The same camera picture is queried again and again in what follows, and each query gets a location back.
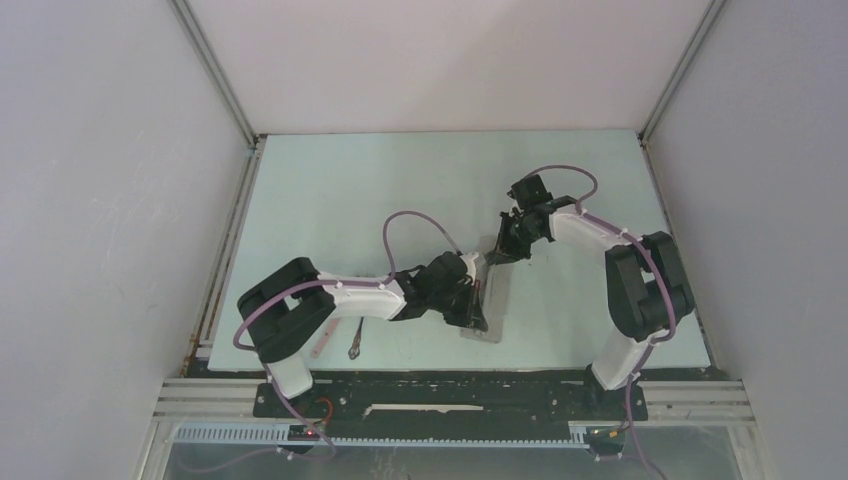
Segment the grey cloth napkin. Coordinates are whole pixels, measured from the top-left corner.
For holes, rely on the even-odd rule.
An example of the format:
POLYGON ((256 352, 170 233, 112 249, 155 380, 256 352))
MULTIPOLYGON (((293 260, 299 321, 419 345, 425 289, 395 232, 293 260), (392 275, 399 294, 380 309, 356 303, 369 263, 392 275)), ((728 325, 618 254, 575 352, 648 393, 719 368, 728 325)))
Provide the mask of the grey cloth napkin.
POLYGON ((486 332, 469 328, 460 330, 462 338, 491 344, 500 343, 503 339, 511 276, 515 266, 514 263, 495 266, 487 263, 484 255, 494 249, 495 243, 495 235, 484 235, 475 248, 475 251, 479 253, 479 258, 475 260, 477 272, 485 275, 482 280, 481 304, 488 330, 486 332))

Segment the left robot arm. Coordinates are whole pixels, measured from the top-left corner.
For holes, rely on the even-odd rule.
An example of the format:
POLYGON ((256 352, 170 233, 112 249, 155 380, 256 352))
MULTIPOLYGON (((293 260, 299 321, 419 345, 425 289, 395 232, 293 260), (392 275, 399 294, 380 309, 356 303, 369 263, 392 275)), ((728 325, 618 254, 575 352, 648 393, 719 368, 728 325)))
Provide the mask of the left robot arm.
POLYGON ((385 279, 331 275, 299 257, 238 299, 243 323, 234 345, 257 354, 279 387, 278 404, 292 416, 304 416, 315 406, 316 390, 300 351, 325 321, 365 317, 394 322, 436 312, 448 325, 485 332, 487 273, 477 252, 445 252, 385 279), (250 344, 239 341, 243 334, 250 344))

